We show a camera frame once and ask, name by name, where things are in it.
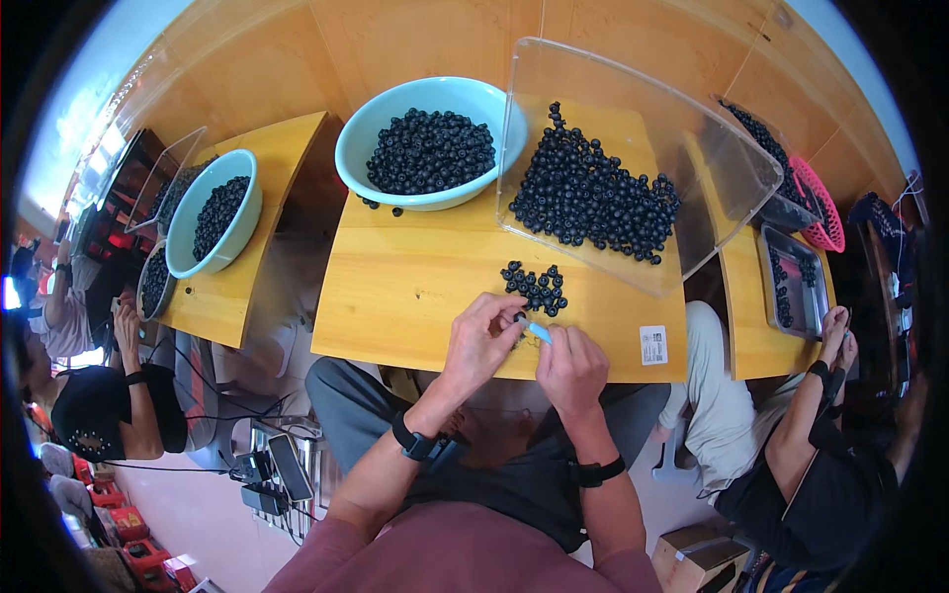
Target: black t-shirt with studs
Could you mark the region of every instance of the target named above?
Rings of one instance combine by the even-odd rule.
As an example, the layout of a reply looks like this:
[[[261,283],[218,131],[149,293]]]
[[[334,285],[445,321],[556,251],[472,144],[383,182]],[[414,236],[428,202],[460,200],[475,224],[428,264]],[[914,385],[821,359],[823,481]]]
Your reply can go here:
[[[158,421],[161,444],[169,453],[184,451],[188,423],[175,397],[171,369],[143,364],[148,395]],[[108,366],[67,371],[69,380],[53,406],[51,420],[63,445],[93,462],[125,459],[119,422],[132,423],[132,400],[125,375]]]

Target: barcode sticker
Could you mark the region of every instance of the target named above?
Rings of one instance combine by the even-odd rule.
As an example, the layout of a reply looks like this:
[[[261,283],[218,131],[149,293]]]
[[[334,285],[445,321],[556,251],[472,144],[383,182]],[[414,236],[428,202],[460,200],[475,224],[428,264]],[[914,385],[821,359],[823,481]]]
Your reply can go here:
[[[640,351],[643,365],[669,362],[669,353],[665,347],[665,325],[640,327]]]

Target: gray pants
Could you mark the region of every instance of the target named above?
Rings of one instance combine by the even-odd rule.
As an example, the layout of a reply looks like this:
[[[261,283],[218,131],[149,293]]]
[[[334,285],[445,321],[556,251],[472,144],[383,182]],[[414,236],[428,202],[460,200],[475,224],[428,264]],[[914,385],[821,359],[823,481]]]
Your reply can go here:
[[[343,473],[389,430],[392,419],[411,404],[355,365],[324,357],[307,373],[307,394],[329,449]],[[606,425],[617,449],[632,465],[669,398],[669,385],[607,385],[600,396]],[[496,510],[553,538],[567,553],[586,540],[580,490],[570,478],[573,450],[551,410],[525,453],[503,466],[472,469],[460,464],[419,475],[402,503],[451,500]]]

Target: black shirt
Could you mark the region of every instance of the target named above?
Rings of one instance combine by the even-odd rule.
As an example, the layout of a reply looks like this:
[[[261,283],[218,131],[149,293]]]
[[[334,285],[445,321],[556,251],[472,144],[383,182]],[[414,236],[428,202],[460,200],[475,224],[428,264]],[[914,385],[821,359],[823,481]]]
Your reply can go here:
[[[175,374],[156,364],[143,364],[148,395],[155,407],[162,448],[184,451],[188,423],[175,397]],[[53,405],[53,429],[63,445],[87,461],[125,459],[119,422],[132,423],[132,399],[125,375],[108,366],[66,371],[69,380]]]
[[[830,570],[850,564],[868,542],[897,488],[893,465],[822,415],[810,430],[817,454],[788,505],[764,449],[754,467],[716,500],[780,565]]]

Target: pink plastic basket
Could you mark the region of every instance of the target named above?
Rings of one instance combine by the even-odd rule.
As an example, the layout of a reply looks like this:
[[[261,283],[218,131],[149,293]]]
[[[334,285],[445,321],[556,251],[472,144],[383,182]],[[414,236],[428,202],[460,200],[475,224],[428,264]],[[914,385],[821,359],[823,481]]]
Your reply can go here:
[[[835,206],[833,200],[830,199],[830,194],[827,188],[824,187],[824,184],[821,183],[821,178],[818,177],[817,174],[814,173],[814,170],[800,157],[789,158],[788,164],[794,170],[794,185],[797,186],[797,192],[801,197],[806,200],[808,199],[807,193],[801,188],[801,184],[803,183],[808,186],[817,199],[824,202],[824,209],[828,213],[828,219],[824,225],[815,222],[806,229],[803,229],[801,234],[803,234],[804,238],[814,247],[843,253],[846,244],[844,241],[844,225],[840,222],[837,206]]]

